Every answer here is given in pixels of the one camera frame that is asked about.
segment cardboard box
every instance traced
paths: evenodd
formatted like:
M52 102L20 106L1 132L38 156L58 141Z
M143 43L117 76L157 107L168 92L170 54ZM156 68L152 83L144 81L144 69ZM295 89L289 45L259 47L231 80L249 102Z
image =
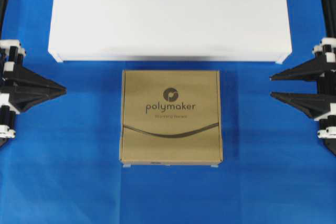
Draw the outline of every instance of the cardboard box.
M218 71L124 71L120 161L223 161Z

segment curved line graphic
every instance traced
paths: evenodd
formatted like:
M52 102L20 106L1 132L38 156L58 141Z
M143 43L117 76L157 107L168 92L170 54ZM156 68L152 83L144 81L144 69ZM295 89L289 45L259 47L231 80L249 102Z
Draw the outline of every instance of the curved line graphic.
M210 124L210 125L205 126L203 128L200 128L198 130L188 131L188 132L174 134L174 135L164 135L164 134L151 133L151 132L139 130L137 128L134 128L134 127L131 127L131 126L128 126L128 125L124 125L123 127L126 128L126 129L129 129L129 130L133 130L133 131L145 134L145 135L149 135L149 136L157 136L157 137L162 137L162 138L180 138L180 137L192 136L192 135L195 135L199 132L207 131L207 130L210 130L210 129L212 129L214 127L217 127L217 126L219 126L219 123L213 123L213 124Z

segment blue fabric surface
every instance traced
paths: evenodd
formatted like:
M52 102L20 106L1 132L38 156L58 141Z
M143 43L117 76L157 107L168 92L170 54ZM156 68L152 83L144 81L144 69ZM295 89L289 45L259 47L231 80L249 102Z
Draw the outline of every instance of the blue fabric surface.
M268 77L312 58L325 35L320 0L288 0L293 54L283 65L59 64L47 52L52 1L9 0L7 8L3 38L19 39L24 65L68 94L18 116L17 138L0 150L0 223L336 223L336 158L316 123L269 96L316 92L314 83ZM218 169L121 167L123 69L221 71Z

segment brown cardboard box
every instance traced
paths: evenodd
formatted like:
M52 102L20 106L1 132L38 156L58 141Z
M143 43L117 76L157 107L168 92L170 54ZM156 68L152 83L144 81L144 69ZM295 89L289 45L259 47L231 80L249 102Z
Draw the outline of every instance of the brown cardboard box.
M123 164L223 161L218 71L124 71Z

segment black bar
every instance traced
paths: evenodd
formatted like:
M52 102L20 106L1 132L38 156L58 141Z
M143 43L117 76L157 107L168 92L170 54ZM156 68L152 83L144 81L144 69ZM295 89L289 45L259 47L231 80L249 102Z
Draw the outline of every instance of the black bar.
M323 53L325 54L326 52L332 52L332 47L331 45L323 45L322 46Z
M13 61L13 62L16 61L17 50L18 50L17 47L13 47L13 46L11 46L11 47L9 48L9 57L8 57L8 61Z
M18 54L18 55L17 55L16 63L17 63L18 65L22 65L22 64L23 64L23 55L22 55L22 54Z
M322 0L327 37L336 37L336 0Z
M8 125L9 123L9 106L2 105L0 109L0 125Z
M0 0L0 39L8 0Z
M336 156L336 139L324 139L324 145Z
M318 94L326 94L325 91L325 85L324 85L324 77L319 77L317 80L317 93Z
M325 130L328 127L327 119L321 119L319 123L320 123L320 130Z
M14 129L14 125L15 125L15 116L16 116L16 113L15 113L14 111L10 111L10 112L9 112L9 124L8 124L8 126L9 126L9 128L10 128L11 130Z
M324 73L324 94L335 95L335 73L326 71Z
M320 51L315 52L315 58L318 58L318 57L321 57L321 56L323 56L323 52L320 52Z
M335 127L336 126L336 115L328 116L328 127Z

